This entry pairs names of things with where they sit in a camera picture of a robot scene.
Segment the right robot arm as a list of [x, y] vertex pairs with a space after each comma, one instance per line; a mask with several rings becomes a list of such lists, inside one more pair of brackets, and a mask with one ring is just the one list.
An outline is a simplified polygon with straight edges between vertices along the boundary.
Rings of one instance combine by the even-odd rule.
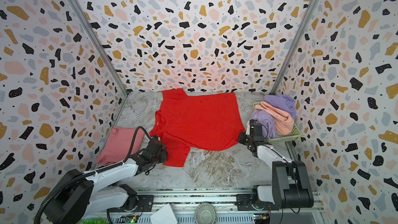
[[246, 131], [239, 135], [238, 142], [246, 145], [254, 157], [272, 170], [272, 182], [270, 185], [254, 186], [249, 199], [237, 197], [237, 204], [250, 203], [252, 208], [258, 210], [313, 207], [314, 196], [305, 164], [279, 153], [265, 140], [263, 127], [257, 121], [250, 120]]

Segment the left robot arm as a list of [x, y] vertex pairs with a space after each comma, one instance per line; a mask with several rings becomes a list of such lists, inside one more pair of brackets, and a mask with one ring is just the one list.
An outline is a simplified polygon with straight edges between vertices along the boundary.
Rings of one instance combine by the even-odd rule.
[[67, 172], [39, 207], [34, 223], [39, 224], [42, 215], [53, 224], [76, 224], [83, 217], [117, 209], [143, 210], [145, 203], [137, 192], [126, 184], [112, 187], [119, 181], [149, 174], [157, 164], [167, 161], [167, 148], [154, 136], [147, 147], [123, 161], [100, 169]]

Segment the red t-shirt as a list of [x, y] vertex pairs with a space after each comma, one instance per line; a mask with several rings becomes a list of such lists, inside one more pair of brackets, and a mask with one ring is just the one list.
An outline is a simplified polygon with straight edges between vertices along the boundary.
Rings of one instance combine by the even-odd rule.
[[150, 135], [157, 135], [167, 148], [165, 166], [182, 168], [191, 148], [226, 150], [245, 130], [234, 93], [189, 96], [173, 89], [162, 95]]

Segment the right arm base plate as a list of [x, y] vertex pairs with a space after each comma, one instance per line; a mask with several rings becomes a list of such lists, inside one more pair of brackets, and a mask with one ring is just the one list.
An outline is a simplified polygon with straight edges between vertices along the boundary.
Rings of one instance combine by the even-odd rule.
[[236, 202], [238, 211], [277, 211], [279, 208], [271, 202], [262, 202], [255, 200], [251, 194], [236, 195]]

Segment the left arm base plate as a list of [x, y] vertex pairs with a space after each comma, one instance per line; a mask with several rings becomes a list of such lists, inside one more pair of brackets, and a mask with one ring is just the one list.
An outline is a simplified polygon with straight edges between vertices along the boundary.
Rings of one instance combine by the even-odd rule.
[[154, 202], [154, 195], [137, 195], [129, 197], [123, 206], [111, 208], [110, 213], [128, 212], [128, 213], [146, 213], [151, 212]]

